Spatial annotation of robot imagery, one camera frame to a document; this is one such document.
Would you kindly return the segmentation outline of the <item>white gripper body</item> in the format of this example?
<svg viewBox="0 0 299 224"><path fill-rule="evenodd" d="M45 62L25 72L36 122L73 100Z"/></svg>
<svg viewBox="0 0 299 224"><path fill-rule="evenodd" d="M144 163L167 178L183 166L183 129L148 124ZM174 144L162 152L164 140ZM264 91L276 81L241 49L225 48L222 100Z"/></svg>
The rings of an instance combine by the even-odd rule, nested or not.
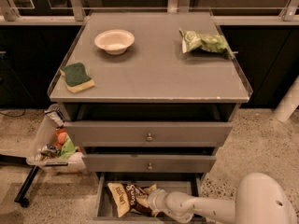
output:
<svg viewBox="0 0 299 224"><path fill-rule="evenodd" d="M186 224L193 217L187 204L191 198L192 196L186 193L178 191L167 193L163 189L156 189L149 195L148 203L152 211L163 212L175 221Z"/></svg>

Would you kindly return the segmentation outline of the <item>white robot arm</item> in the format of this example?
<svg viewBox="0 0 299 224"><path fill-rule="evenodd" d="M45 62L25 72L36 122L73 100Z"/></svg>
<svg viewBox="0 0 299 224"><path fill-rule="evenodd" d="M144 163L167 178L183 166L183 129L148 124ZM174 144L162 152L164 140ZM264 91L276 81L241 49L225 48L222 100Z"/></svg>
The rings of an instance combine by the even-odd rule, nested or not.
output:
<svg viewBox="0 0 299 224"><path fill-rule="evenodd" d="M221 224L297 224L297 215L283 188L262 173L244 176L234 201L156 189L149 195L148 203L152 210L179 223L188 223L193 215L199 215Z"/></svg>

